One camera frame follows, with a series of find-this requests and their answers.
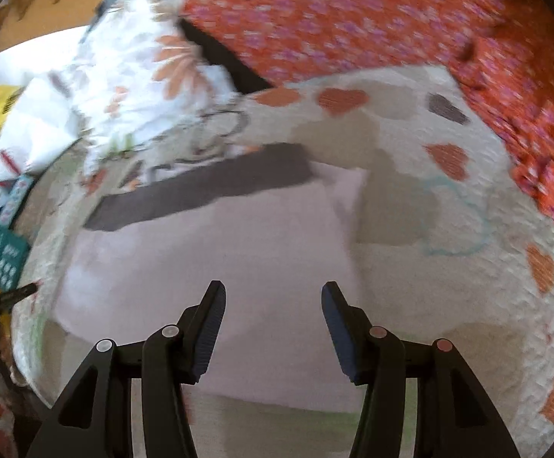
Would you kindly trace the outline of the pink sweatshirt with floral print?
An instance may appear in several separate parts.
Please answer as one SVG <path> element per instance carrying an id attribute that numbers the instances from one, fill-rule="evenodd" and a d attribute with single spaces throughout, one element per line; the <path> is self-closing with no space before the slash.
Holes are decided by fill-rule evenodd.
<path id="1" fill-rule="evenodd" d="M 350 256 L 363 169 L 270 144 L 193 169 L 155 166 L 149 184 L 103 197 L 82 224 L 53 318 L 88 342 L 140 341 L 176 321 L 214 280 L 226 309 L 205 392 L 351 413 L 320 291 L 360 290 Z"/>

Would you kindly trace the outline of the green printed package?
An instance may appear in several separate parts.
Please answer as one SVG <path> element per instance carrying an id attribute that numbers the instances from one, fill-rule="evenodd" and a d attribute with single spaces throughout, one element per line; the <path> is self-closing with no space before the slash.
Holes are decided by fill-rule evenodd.
<path id="1" fill-rule="evenodd" d="M 28 243 L 0 225 L 0 291 L 15 290 L 26 263 Z"/>

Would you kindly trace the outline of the light blue dotted box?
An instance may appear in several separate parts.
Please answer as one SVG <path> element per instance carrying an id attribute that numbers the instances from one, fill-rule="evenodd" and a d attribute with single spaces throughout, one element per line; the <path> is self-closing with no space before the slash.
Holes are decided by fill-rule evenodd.
<path id="1" fill-rule="evenodd" d="M 36 179 L 28 175 L 21 175 L 15 181 L 6 196 L 5 203 L 0 207 L 0 226 L 9 229 L 13 225 L 14 219 L 23 207 L 28 193 L 34 187 L 34 182 L 36 182 Z"/>

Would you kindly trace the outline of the quilted patchwork bedspread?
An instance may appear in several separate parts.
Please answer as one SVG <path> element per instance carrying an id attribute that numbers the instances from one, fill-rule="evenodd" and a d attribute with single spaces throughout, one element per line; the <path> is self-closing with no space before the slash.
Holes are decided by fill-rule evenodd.
<path id="1" fill-rule="evenodd" d="M 349 250 L 360 290 L 340 286 L 347 301 L 403 340 L 452 341 L 519 454 L 550 450 L 554 223 L 511 179 L 510 155 L 447 70 L 320 77 L 242 96 L 205 124 L 224 135 L 214 157 L 177 160 L 159 139 L 104 162 L 87 183 L 86 144 L 78 142 L 31 191 L 16 228 L 32 244 L 22 278 L 42 287 L 15 308 L 12 343 L 19 372 L 44 404 L 55 402 L 96 343 L 70 334 L 52 311 L 70 249 L 102 198 L 149 184 L 155 166 L 182 171 L 295 144 L 311 161 L 367 174 Z M 361 396 L 351 413 L 219 396 L 200 379 L 185 390 L 199 455 L 347 456 L 364 391 L 344 377 Z"/>

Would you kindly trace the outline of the white floral pillow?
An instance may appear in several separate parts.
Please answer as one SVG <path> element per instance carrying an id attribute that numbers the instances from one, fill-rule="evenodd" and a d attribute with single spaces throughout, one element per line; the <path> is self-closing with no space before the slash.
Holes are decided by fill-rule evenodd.
<path id="1" fill-rule="evenodd" d="M 83 175 L 159 139 L 177 160 L 221 153 L 205 124 L 236 101 L 229 74 L 206 63 L 179 21 L 185 0 L 115 0 L 85 31 L 61 31 L 6 51 L 25 71 L 0 130 L 0 183 L 47 169 L 77 140 Z"/>

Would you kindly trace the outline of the red floral blanket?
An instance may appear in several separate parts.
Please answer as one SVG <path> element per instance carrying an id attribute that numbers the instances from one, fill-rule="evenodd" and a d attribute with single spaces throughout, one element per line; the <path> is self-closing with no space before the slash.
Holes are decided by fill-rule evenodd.
<path id="1" fill-rule="evenodd" d="M 554 221 L 554 15 L 541 3 L 509 4 L 452 73 L 504 142 L 514 182 Z"/>

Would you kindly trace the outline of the red floral pillow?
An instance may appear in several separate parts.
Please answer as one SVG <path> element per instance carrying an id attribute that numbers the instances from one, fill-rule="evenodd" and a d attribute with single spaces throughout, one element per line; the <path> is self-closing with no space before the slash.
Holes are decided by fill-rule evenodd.
<path id="1" fill-rule="evenodd" d="M 186 0 L 186 19 L 276 83 L 392 65 L 458 73 L 484 38 L 537 45 L 542 0 Z"/>

